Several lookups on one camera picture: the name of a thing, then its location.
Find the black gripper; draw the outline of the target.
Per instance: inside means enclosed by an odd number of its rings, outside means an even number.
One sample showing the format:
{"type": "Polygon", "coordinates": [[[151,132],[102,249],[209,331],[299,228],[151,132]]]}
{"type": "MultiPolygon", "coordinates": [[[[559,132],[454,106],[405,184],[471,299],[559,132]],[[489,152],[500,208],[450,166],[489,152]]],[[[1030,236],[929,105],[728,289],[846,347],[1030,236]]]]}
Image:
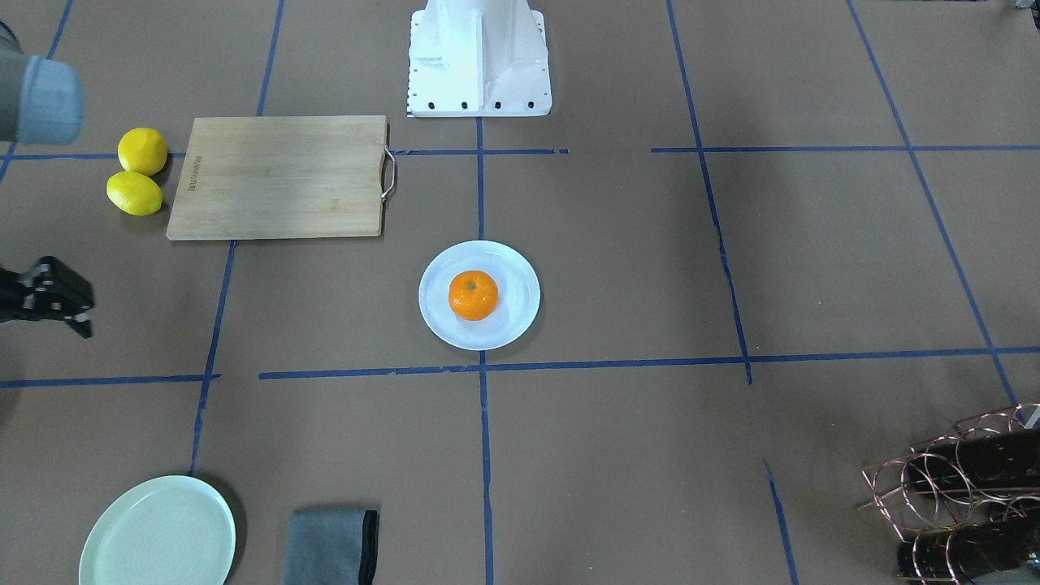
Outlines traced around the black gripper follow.
{"type": "Polygon", "coordinates": [[[57,321],[82,338],[93,336],[89,311],[92,283],[56,257],[41,257],[36,266],[18,273],[1,269],[1,322],[57,321]]]}

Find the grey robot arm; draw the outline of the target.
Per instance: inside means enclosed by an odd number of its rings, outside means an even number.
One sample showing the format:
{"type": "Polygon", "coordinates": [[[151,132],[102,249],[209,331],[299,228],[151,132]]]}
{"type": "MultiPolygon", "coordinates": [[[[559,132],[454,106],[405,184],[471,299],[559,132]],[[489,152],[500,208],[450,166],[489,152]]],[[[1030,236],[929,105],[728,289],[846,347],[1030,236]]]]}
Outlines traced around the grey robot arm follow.
{"type": "MultiPolygon", "coordinates": [[[[4,143],[67,145],[80,136],[85,100],[76,71],[24,52],[7,24],[1,25],[1,137],[4,143]]],[[[66,323],[90,338],[93,285],[55,256],[28,271],[1,270],[1,321],[66,323]]]]}

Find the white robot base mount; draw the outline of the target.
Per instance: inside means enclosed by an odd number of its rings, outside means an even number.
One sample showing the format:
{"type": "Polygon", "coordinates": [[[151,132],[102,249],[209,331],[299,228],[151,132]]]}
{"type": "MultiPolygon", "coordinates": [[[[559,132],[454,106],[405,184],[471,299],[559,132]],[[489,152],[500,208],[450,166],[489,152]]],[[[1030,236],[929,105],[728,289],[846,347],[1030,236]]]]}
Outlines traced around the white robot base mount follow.
{"type": "Polygon", "coordinates": [[[409,19],[406,115],[553,110],[546,23],[527,1],[428,1],[409,19]]]}

